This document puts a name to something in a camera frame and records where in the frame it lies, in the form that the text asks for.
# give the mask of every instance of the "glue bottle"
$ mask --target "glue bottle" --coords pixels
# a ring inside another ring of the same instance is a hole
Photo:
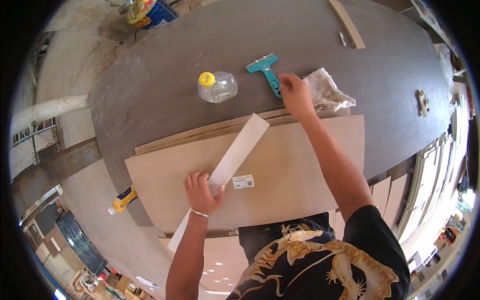
[[[112,206],[108,208],[108,213],[113,215],[116,212],[121,213],[125,210],[128,203],[132,202],[133,200],[137,199],[137,191],[133,184],[127,188],[126,191],[115,197],[112,201]]]
[[[203,72],[198,78],[198,94],[203,100],[221,103],[232,99],[237,94],[237,82],[227,72]]]

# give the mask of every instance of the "metal can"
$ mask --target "metal can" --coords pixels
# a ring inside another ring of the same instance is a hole
[[[143,30],[161,27],[179,15],[163,0],[138,0],[127,22]]]

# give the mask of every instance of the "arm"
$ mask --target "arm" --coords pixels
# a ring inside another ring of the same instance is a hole
[[[367,181],[316,115],[306,83],[291,73],[280,74],[278,79],[285,107],[307,133],[328,188],[346,222],[359,208],[373,205]]]
[[[207,173],[195,172],[183,181],[190,207],[210,216],[223,200],[225,186],[216,196],[208,191]],[[208,218],[190,212],[185,233],[173,257],[167,277],[167,299],[197,299],[198,285],[204,268],[204,242]]]

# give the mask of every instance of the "forearm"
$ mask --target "forearm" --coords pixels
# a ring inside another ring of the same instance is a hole
[[[345,221],[360,207],[372,205],[363,174],[315,115],[300,121],[317,156],[322,174]]]
[[[197,299],[204,268],[208,219],[190,213],[187,227],[173,257],[167,278],[167,299]]]

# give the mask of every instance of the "hand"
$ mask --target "hand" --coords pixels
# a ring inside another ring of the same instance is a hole
[[[210,177],[207,173],[195,172],[183,180],[183,187],[187,193],[190,207],[194,210],[211,216],[223,201],[225,185],[218,187],[216,196],[212,197],[208,190],[208,181]]]
[[[293,73],[279,74],[278,81],[283,103],[292,116],[299,121],[316,116],[310,89],[305,82]]]

